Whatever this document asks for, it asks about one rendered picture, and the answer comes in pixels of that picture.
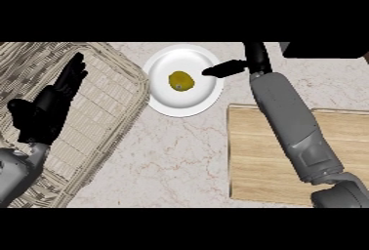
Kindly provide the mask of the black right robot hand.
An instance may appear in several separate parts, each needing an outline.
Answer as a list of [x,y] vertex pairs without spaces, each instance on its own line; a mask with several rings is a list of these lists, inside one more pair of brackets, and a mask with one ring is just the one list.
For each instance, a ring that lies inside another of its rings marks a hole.
[[213,76],[215,78],[224,78],[233,74],[237,74],[249,69],[249,73],[267,74],[273,71],[268,52],[262,42],[242,42],[244,47],[244,59],[230,60],[222,62],[202,71],[203,76]]

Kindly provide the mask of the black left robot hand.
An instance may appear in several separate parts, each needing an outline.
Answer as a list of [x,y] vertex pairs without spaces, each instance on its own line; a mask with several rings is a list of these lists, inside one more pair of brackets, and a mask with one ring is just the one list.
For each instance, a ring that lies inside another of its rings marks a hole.
[[87,75],[84,55],[76,53],[54,83],[41,89],[33,101],[8,100],[7,109],[11,113],[13,126],[20,131],[19,143],[41,143],[48,146],[53,144],[63,128],[70,102]]

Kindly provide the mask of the beige wicker tray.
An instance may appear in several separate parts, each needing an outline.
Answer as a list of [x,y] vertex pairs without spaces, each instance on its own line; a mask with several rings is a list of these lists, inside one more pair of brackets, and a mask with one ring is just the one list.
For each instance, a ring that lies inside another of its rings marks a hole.
[[0,146],[22,153],[7,101],[30,101],[51,84],[75,54],[88,75],[73,98],[42,173],[13,208],[60,208],[91,182],[149,101],[149,79],[140,67],[103,42],[0,42]]

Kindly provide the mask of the white plate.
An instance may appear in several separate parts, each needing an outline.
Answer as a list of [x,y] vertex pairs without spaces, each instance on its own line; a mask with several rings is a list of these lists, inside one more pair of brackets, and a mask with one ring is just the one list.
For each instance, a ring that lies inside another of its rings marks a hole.
[[171,117],[199,114],[215,103],[222,80],[202,71],[218,64],[215,55],[200,46],[178,44],[160,49],[146,61],[153,110]]

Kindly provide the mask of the yellow lemon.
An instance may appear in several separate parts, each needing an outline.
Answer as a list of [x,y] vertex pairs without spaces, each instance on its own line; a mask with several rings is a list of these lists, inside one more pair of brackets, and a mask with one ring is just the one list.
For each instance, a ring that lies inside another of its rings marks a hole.
[[184,71],[174,71],[168,75],[168,84],[175,91],[182,92],[193,88],[194,80]]

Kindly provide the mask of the black appliance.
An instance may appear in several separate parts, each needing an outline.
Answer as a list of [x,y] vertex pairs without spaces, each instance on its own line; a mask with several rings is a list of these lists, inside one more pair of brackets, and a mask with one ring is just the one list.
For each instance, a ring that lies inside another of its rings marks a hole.
[[358,42],[280,42],[278,47],[289,59],[357,59],[369,52]]

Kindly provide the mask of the pale wooden cutting board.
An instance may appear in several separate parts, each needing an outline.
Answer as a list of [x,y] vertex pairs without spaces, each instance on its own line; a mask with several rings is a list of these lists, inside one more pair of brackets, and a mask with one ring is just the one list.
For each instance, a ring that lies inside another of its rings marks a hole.
[[[369,110],[315,108],[324,139],[343,170],[369,188]],[[228,196],[259,202],[308,206],[309,195],[324,189],[299,181],[258,108],[227,107]]]

